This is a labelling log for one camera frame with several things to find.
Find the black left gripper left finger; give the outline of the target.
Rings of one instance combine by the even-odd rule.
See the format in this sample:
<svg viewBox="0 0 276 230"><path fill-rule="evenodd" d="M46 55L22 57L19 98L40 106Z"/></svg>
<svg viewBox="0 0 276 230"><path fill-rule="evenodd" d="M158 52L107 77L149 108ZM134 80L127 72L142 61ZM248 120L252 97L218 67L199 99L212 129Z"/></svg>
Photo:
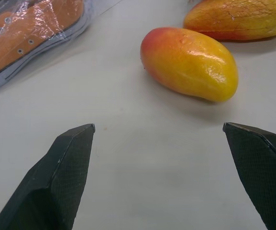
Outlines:
<svg viewBox="0 0 276 230"><path fill-rule="evenodd" d="M94 124L59 135L2 211L0 230L71 230L84 192Z"/></svg>

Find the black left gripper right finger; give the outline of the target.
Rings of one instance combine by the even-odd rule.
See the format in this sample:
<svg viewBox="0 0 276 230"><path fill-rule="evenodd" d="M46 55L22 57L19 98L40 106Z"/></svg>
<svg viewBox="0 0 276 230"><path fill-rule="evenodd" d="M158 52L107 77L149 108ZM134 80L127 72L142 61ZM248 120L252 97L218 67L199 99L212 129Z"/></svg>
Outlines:
<svg viewBox="0 0 276 230"><path fill-rule="evenodd" d="M276 134L232 122L223 131L246 193L266 228L276 230Z"/></svg>

